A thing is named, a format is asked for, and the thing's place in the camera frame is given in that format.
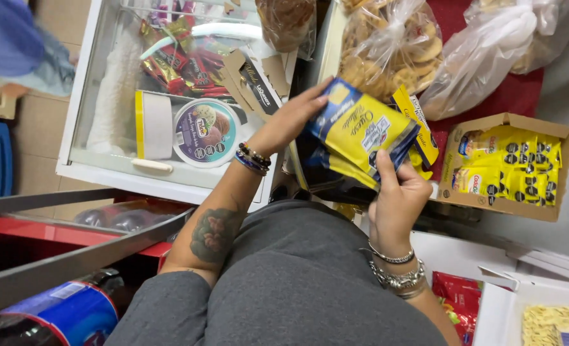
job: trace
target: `red tablecloth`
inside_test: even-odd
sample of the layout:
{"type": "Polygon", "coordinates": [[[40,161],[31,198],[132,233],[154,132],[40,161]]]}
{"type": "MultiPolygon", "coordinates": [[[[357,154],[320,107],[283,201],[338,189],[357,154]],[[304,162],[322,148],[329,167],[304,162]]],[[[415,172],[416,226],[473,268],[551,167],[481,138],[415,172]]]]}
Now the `red tablecloth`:
{"type": "MultiPolygon", "coordinates": [[[[451,35],[466,27],[463,13],[470,5],[470,0],[427,0],[427,3],[432,8],[436,21],[441,28],[443,42],[447,42],[451,35]]],[[[496,91],[480,105],[452,118],[429,121],[428,125],[440,151],[438,159],[432,165],[431,171],[434,173],[432,178],[440,180],[447,137],[449,136],[449,129],[454,124],[503,112],[534,117],[542,83],[542,68],[528,75],[509,74],[496,88],[496,91]]]]}

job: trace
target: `ice cream lid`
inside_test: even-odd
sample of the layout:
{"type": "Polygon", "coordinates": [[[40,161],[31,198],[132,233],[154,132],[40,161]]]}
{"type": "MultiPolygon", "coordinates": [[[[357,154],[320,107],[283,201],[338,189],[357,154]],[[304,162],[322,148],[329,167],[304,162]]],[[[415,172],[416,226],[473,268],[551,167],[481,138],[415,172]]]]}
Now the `ice cream lid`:
{"type": "Polygon", "coordinates": [[[184,105],[174,117],[173,149],[198,168],[223,165],[234,157],[240,118],[226,103],[199,98],[184,105]]]}

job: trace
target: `beaded bracelet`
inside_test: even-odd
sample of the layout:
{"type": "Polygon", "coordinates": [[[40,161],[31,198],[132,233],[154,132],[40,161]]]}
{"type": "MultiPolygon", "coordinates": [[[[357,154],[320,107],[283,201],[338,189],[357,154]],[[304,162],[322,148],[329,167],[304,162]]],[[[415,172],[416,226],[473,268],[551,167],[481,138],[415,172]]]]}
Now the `beaded bracelet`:
{"type": "Polygon", "coordinates": [[[265,158],[259,154],[257,154],[256,152],[252,151],[249,147],[248,144],[246,144],[246,142],[242,142],[240,143],[240,150],[242,151],[242,153],[250,156],[250,158],[257,162],[258,164],[260,164],[261,166],[264,167],[269,167],[272,164],[272,160],[270,160],[270,158],[265,158]]]}
{"type": "Polygon", "coordinates": [[[269,169],[259,166],[256,162],[252,161],[250,156],[244,154],[241,150],[237,150],[235,152],[235,158],[240,161],[241,164],[246,166],[246,168],[260,174],[261,176],[265,177],[267,171],[269,169]]]}

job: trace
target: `tattoo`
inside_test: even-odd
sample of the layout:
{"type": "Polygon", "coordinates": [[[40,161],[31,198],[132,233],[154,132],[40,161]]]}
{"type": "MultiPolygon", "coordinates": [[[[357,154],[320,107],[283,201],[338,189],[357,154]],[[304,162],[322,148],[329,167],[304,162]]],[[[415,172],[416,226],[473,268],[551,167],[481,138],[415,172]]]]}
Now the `tattoo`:
{"type": "Polygon", "coordinates": [[[246,212],[240,210],[239,204],[237,210],[219,208],[204,211],[193,231],[190,250],[204,262],[222,262],[245,217],[246,212]]]}

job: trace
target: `forearm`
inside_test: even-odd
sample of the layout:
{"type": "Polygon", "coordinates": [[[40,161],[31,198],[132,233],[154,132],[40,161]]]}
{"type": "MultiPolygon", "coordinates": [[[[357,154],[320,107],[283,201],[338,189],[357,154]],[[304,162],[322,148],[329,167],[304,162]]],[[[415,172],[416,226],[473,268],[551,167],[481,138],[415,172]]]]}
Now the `forearm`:
{"type": "Polygon", "coordinates": [[[161,272],[212,273],[206,280],[213,286],[260,183],[260,175],[233,160],[180,231],[161,272]]]}
{"type": "MultiPolygon", "coordinates": [[[[401,257],[406,255],[411,250],[410,242],[400,241],[398,243],[391,243],[389,246],[383,247],[383,255],[388,257],[401,257]]],[[[389,264],[374,256],[374,263],[377,263],[382,270],[386,273],[403,275],[409,271],[417,269],[417,261],[413,259],[405,264],[389,264]]],[[[423,283],[425,289],[417,297],[408,299],[406,302],[414,306],[417,310],[421,311],[427,316],[432,323],[438,328],[442,336],[447,340],[449,346],[459,346],[461,344],[456,328],[451,323],[451,320],[438,303],[438,299],[428,286],[427,282],[423,283]]],[[[413,291],[419,288],[413,287],[411,289],[404,289],[402,293],[413,291]]]]}

